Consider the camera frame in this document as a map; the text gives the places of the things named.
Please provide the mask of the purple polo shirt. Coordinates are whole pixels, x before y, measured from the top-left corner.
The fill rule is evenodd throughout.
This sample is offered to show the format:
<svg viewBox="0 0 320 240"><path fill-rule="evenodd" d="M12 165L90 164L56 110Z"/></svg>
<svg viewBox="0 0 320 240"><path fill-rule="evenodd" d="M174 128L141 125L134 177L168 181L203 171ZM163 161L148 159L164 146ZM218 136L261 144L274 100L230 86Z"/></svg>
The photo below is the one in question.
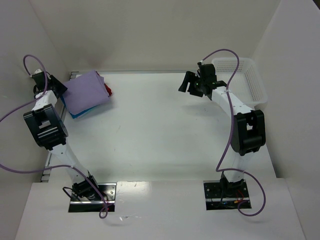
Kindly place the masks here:
<svg viewBox="0 0 320 240"><path fill-rule="evenodd" d="M92 70L65 82L67 91L62 96L85 96L97 106L108 102L110 96L96 72Z"/></svg>

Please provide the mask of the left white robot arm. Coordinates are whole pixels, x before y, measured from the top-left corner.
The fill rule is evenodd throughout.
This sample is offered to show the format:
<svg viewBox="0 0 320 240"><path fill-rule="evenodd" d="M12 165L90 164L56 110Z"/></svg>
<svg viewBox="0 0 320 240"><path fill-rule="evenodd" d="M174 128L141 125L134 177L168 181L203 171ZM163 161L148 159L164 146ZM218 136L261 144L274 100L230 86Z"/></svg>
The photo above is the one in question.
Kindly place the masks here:
<svg viewBox="0 0 320 240"><path fill-rule="evenodd" d="M67 90L53 75L38 69L31 78L35 81L33 88L35 105L31 111L23 114L23 119L38 146L45 148L61 164L68 165L66 171L71 179L76 198L90 201L99 200L99 188L95 178L79 162L67 142L68 131L56 112L55 104Z"/></svg>

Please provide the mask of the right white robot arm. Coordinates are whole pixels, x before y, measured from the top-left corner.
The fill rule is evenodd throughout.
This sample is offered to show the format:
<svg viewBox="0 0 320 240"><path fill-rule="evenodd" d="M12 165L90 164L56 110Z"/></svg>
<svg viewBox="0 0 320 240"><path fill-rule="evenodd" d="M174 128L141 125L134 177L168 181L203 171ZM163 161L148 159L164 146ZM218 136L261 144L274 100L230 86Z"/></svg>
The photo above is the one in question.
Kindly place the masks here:
<svg viewBox="0 0 320 240"><path fill-rule="evenodd" d="M199 62L197 72L187 71L178 90L200 98L208 97L230 117L230 134L221 159L225 158L228 150L234 152L235 159L226 168L222 168L221 161L218 162L216 171L221 173L221 194L229 197L238 193L244 184L250 160L266 143L264 113L244 104L232 93L229 82L218 80L212 63Z"/></svg>

